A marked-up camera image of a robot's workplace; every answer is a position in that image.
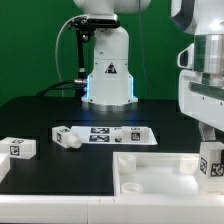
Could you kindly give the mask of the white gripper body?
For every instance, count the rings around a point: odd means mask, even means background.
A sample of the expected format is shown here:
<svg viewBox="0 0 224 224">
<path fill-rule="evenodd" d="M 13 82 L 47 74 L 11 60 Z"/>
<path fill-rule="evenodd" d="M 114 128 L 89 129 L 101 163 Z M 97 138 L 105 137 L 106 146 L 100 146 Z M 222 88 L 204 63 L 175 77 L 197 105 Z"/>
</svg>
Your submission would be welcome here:
<svg viewBox="0 0 224 224">
<path fill-rule="evenodd" d="M 183 114 L 199 121 L 203 140 L 215 140 L 215 130 L 224 132 L 224 88 L 202 84 L 202 74 L 182 70 L 178 102 Z"/>
</svg>

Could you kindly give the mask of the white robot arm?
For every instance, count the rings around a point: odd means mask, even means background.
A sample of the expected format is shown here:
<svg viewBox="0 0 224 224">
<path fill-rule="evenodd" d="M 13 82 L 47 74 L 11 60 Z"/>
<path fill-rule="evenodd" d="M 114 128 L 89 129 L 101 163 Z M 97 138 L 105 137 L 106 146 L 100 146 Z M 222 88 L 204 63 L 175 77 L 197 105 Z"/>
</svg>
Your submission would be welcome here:
<svg viewBox="0 0 224 224">
<path fill-rule="evenodd" d="M 129 36 L 120 13 L 146 9 L 152 0 L 73 0 L 83 11 L 83 39 L 93 36 L 94 65 L 82 101 L 97 107 L 137 101 L 128 72 Z M 171 20 L 194 42 L 178 54 L 178 101 L 183 114 L 199 121 L 201 135 L 224 132 L 224 0 L 171 0 Z"/>
</svg>

